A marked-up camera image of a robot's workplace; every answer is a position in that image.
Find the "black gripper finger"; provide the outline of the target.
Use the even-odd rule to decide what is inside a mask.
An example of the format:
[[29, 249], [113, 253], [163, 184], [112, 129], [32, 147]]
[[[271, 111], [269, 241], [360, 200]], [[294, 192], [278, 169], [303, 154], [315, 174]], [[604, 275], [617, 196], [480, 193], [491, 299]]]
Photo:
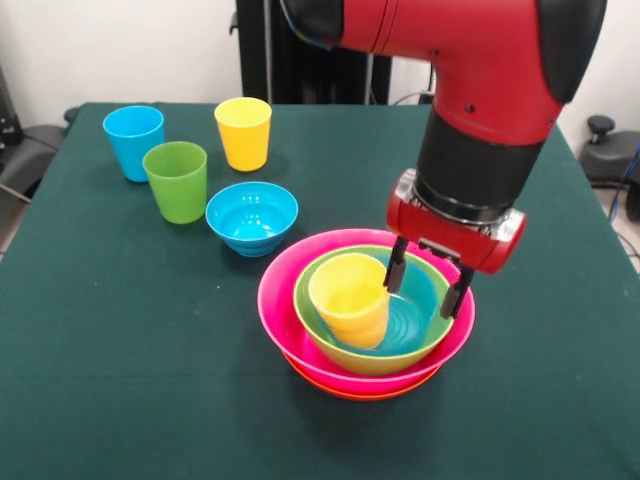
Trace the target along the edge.
[[405, 253], [408, 241], [397, 237], [391, 251], [383, 285], [389, 293], [397, 293], [401, 287], [406, 270]]
[[470, 267], [461, 267], [458, 279], [449, 286], [440, 308], [443, 318], [456, 318], [464, 297], [472, 283], [475, 270]]

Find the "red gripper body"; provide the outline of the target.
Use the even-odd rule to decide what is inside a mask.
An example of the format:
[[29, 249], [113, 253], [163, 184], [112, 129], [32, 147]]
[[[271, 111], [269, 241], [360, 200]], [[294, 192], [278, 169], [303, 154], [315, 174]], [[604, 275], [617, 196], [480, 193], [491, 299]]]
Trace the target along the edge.
[[497, 273], [508, 262], [526, 222], [524, 213], [510, 209], [504, 220], [482, 231], [413, 205], [396, 193], [391, 195], [387, 209], [387, 224], [399, 237], [486, 274]]

